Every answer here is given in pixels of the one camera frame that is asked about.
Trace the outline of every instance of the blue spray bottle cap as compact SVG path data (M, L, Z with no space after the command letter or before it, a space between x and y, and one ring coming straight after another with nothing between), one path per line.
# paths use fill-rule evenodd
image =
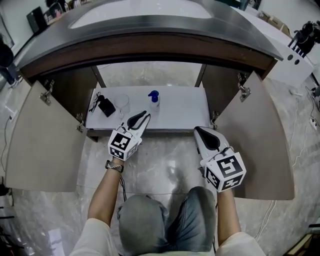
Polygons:
M148 96L151 97L152 102L158 102L159 92L157 90L153 90L148 94Z

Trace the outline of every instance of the clear glass cup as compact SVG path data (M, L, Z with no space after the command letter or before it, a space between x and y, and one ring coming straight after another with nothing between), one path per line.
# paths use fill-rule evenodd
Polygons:
M123 119L125 114L130 112L129 96L122 93L114 97L114 105L119 110L119 117Z

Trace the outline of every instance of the sleeve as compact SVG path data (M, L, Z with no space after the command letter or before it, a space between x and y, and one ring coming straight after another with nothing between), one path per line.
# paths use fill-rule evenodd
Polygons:
M256 240L239 232L230 236L216 251L216 256L266 256Z
M88 219L70 256L119 256L110 227L101 220Z

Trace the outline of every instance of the wristwatch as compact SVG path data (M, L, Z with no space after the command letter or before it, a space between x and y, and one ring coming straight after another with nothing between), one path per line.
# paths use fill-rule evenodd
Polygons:
M121 164L115 164L113 162L111 162L110 160L107 160L105 163L105 168L106 169L113 169L118 171L119 173L122 173L124 171L124 166Z

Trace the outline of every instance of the power strip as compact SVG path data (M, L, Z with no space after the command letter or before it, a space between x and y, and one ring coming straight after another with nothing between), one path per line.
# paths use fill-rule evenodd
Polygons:
M317 131L317 129L318 129L318 125L317 125L316 120L315 120L315 119L313 119L312 117L310 117L309 122L310 122L310 124L311 124L312 128L313 128L315 131Z

